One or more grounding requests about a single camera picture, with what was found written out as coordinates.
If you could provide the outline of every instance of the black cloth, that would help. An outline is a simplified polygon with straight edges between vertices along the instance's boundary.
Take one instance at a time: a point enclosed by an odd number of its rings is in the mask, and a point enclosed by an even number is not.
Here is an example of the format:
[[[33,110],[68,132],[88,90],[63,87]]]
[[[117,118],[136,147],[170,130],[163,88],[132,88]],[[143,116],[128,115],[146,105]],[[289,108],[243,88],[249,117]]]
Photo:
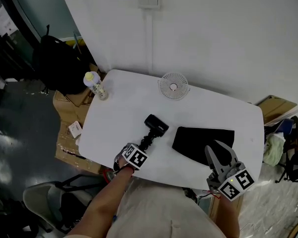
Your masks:
[[[178,127],[172,148],[191,160],[208,166],[204,149],[209,145],[220,163],[223,166],[228,165],[228,163],[231,162],[230,153],[219,147],[214,140],[221,141],[229,147],[232,147],[234,143],[234,131]]]

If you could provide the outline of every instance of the bottle cap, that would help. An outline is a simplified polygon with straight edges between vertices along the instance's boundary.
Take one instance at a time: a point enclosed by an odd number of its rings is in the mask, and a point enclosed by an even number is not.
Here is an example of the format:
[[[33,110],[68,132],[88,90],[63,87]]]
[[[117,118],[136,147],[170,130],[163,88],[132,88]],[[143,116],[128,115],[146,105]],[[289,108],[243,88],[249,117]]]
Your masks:
[[[91,72],[86,72],[85,73],[85,78],[86,78],[87,81],[92,81],[93,78],[94,78],[94,75]]]

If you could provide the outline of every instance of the floor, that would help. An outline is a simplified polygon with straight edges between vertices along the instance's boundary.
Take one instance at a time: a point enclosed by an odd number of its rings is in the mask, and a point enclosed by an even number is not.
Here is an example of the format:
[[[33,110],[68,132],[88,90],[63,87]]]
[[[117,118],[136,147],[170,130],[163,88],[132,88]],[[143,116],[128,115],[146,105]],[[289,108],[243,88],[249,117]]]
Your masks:
[[[54,92],[42,94],[43,88],[39,81],[9,83],[0,105],[0,187],[15,200],[29,186],[80,173],[54,157],[60,118]],[[241,238],[284,238],[298,222],[298,183],[275,184],[281,173],[263,164],[258,183],[244,195]]]

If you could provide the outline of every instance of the chair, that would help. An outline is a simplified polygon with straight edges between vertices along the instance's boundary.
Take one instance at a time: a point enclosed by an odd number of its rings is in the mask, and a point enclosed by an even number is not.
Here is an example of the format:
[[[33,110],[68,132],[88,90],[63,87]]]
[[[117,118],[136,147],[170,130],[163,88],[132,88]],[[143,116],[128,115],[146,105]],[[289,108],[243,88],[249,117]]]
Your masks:
[[[70,183],[83,175],[77,175],[64,182],[52,181],[44,182],[38,185],[28,187],[23,192],[23,201],[25,206],[34,214],[41,217],[53,228],[68,233],[68,229],[64,229],[64,218],[61,214],[62,198],[64,194],[71,193],[81,202],[84,207],[87,207],[92,196],[84,191],[84,189],[94,187],[104,187],[106,183],[97,183],[85,186],[70,186]]]
[[[276,180],[275,183],[280,183],[282,178],[286,175],[284,180],[290,180],[292,182],[298,182],[298,152],[296,152],[291,159],[288,157],[288,153],[286,153],[286,164],[278,164],[283,167],[285,170],[281,175],[279,180]]]

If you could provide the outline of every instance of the white table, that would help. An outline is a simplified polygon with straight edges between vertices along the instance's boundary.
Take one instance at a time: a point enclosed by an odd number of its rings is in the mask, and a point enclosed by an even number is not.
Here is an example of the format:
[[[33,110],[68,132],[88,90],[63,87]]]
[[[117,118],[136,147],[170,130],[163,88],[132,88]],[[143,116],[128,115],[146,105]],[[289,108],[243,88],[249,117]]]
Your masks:
[[[148,160],[135,176],[181,187],[208,189],[211,170],[172,149],[179,126],[235,131],[233,149],[258,180],[264,147],[259,107],[198,87],[180,101],[162,96],[157,77],[111,70],[104,79],[106,101],[94,98],[79,143],[82,156],[112,168],[115,156],[128,143],[140,144],[148,134],[144,124],[154,114],[169,126],[146,150]]]

